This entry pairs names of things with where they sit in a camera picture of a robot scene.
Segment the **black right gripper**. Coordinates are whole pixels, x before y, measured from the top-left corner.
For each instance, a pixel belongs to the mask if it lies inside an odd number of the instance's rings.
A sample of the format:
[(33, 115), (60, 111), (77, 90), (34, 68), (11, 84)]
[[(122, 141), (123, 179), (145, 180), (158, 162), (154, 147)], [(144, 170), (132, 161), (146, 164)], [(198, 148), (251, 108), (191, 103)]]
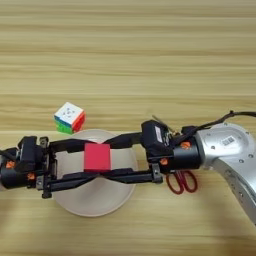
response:
[[(141, 138), (141, 132), (125, 133), (109, 139), (108, 144), (111, 149), (131, 148), (140, 144)], [(154, 125), (146, 142), (147, 161), (152, 164), (148, 170), (115, 169), (104, 173), (103, 177), (124, 184), (161, 184), (161, 172), (167, 174), (176, 170), (198, 169), (201, 165), (201, 157), (194, 138), (174, 146), (168, 131), (160, 125)]]

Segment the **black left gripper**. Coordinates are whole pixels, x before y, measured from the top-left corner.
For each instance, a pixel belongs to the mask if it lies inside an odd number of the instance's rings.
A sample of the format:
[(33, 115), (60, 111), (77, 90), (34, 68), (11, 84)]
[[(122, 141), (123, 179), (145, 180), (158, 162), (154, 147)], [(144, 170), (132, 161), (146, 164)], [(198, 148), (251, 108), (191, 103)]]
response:
[(81, 152), (86, 143), (87, 140), (65, 139), (49, 144), (48, 137), (24, 136), (16, 147), (0, 150), (0, 188), (43, 188), (42, 198), (49, 199), (53, 192), (75, 189), (101, 177), (93, 172), (66, 174), (60, 179), (51, 175), (52, 152)]

